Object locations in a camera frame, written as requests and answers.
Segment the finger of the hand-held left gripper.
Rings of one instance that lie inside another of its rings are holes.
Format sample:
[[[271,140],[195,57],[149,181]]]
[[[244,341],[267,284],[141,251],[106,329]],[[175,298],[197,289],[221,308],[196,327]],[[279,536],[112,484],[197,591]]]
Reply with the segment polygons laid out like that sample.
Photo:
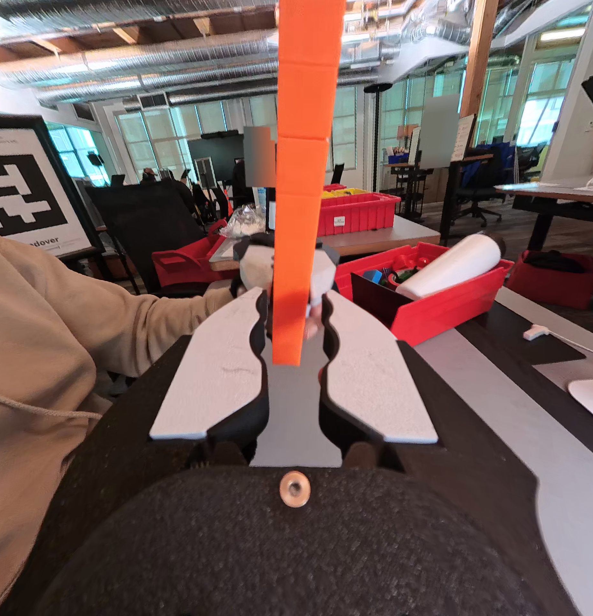
[[[335,250],[315,250],[312,273],[310,278],[309,306],[321,304],[323,295],[332,289],[338,253]]]
[[[262,244],[249,244],[239,259],[239,274],[247,291],[260,288],[269,291],[274,278],[275,249]]]

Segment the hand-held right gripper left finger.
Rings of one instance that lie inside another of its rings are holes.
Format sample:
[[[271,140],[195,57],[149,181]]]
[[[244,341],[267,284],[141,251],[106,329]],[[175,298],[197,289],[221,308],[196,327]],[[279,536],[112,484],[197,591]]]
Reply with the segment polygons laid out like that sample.
[[[267,293],[256,287],[195,330],[149,431],[154,441],[254,441],[269,420]]]

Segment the orange segmented plastic bar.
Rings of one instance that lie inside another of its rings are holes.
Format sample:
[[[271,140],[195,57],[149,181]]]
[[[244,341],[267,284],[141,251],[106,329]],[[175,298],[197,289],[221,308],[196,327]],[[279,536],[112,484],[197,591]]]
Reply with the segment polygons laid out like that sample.
[[[301,360],[346,1],[280,1],[272,359]]]

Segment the red plastic bin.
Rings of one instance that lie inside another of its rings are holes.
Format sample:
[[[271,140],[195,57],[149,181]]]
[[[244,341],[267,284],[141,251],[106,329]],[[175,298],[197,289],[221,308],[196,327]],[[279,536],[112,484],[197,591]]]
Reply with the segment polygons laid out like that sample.
[[[394,272],[420,265],[429,265],[448,248],[429,243],[402,246],[372,256],[340,264],[335,282],[339,293],[353,301],[351,273],[362,276],[366,270],[391,269]],[[473,280],[441,291],[432,297],[413,301],[401,307],[391,329],[398,340],[416,346],[464,322],[487,312],[512,268],[511,261],[502,259],[492,270]]]

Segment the white cylindrical bottle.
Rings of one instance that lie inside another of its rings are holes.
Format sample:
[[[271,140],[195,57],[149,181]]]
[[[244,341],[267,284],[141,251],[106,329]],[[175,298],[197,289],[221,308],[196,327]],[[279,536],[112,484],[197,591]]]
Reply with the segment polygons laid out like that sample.
[[[506,250],[499,234],[468,235],[401,283],[396,293],[412,301],[435,295],[489,272]]]

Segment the person's left forearm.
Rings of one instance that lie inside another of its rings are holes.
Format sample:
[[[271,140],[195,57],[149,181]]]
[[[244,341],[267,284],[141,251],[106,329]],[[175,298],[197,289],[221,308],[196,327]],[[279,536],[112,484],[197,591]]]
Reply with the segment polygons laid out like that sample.
[[[93,319],[87,350],[98,369],[141,376],[179,338],[192,335],[232,300],[227,287],[184,299],[110,294],[108,306]]]

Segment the clear plastic wrap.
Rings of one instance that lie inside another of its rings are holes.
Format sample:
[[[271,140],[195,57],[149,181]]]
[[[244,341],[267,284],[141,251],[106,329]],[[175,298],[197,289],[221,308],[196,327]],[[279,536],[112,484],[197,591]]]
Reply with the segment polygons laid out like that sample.
[[[263,233],[266,233],[266,218],[255,204],[246,204],[235,209],[227,225],[219,231],[219,235],[228,239]]]

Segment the black bin divider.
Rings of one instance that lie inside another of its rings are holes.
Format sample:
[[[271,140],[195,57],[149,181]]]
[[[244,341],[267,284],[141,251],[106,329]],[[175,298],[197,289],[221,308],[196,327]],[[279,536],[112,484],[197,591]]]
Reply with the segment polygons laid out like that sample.
[[[399,309],[413,302],[392,289],[351,273],[353,303],[391,329]]]

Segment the red tote bag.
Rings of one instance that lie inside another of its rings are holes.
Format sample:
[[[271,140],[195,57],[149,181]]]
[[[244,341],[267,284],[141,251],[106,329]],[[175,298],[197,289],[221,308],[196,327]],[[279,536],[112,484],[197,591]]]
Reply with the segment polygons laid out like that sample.
[[[177,250],[156,251],[152,261],[162,289],[189,283],[227,280],[236,270],[213,270],[210,259],[227,240],[220,230],[227,227],[221,219],[210,227],[211,234]]]

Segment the red ribbed crate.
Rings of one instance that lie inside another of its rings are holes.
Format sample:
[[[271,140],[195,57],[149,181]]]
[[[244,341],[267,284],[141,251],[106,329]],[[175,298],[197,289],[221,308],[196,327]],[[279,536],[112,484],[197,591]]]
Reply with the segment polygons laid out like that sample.
[[[401,197],[362,192],[323,198],[317,236],[341,235],[393,227]]]

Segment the black office chair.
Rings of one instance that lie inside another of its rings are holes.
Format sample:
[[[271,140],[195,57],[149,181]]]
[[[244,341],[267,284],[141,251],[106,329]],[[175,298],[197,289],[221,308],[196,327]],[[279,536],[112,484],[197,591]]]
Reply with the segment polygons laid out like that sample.
[[[495,216],[496,221],[501,221],[501,215],[493,211],[483,209],[480,203],[490,201],[497,196],[495,189],[496,185],[501,184],[505,174],[505,164],[501,148],[498,145],[489,149],[491,158],[480,161],[479,167],[474,176],[469,180],[465,187],[457,190],[456,196],[459,202],[469,201],[470,207],[458,211],[454,217],[454,221],[467,216],[481,219],[481,228],[487,227],[486,214]]]
[[[153,185],[86,187],[109,235],[131,259],[146,292],[159,297],[203,296],[208,283],[176,283],[162,290],[152,254],[177,250],[206,238],[174,186],[167,180]]]

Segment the black floor lamp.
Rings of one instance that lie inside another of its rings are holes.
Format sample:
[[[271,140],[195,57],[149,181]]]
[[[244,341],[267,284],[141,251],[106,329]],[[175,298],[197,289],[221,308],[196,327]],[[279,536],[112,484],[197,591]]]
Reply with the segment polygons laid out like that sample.
[[[380,115],[380,99],[381,95],[393,87],[392,82],[382,81],[371,83],[364,88],[364,93],[373,96],[374,102],[374,117],[373,117],[373,141],[372,141],[372,159],[371,170],[372,180],[371,188],[372,192],[377,191],[377,178],[378,178],[378,150],[379,150],[379,115]]]

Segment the wooden standing desk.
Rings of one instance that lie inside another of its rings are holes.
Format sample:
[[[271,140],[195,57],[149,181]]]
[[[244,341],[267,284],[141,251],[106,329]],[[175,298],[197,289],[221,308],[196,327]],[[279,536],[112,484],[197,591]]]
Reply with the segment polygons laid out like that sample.
[[[476,162],[483,162],[493,158],[492,153],[481,153],[480,155],[472,155],[463,158],[459,161],[453,161],[449,165],[448,179],[446,185],[446,191],[444,195],[444,201],[442,206],[442,214],[439,225],[440,243],[443,246],[447,246],[447,242],[450,235],[450,228],[453,223],[453,216],[457,201],[457,191],[460,185],[461,171],[464,166],[470,165]],[[413,194],[413,184],[417,183],[419,175],[430,175],[433,173],[433,168],[421,168],[419,164],[409,163],[396,163],[384,165],[384,168],[392,170],[395,175],[405,176],[404,180],[407,182],[408,188],[405,193],[408,201]]]

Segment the red fabric bag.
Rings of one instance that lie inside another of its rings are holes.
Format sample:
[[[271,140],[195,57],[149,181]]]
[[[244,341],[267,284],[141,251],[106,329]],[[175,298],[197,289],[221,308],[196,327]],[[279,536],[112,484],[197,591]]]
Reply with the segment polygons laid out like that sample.
[[[506,286],[535,303],[585,310],[593,297],[593,257],[526,250],[518,257]]]

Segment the blue bags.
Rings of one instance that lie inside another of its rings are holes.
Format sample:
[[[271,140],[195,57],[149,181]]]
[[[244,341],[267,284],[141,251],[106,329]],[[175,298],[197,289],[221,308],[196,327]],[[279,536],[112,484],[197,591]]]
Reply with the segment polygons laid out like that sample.
[[[516,148],[510,142],[482,145],[468,149],[466,158],[492,155],[463,167],[462,189],[488,189],[510,184],[515,177]]]

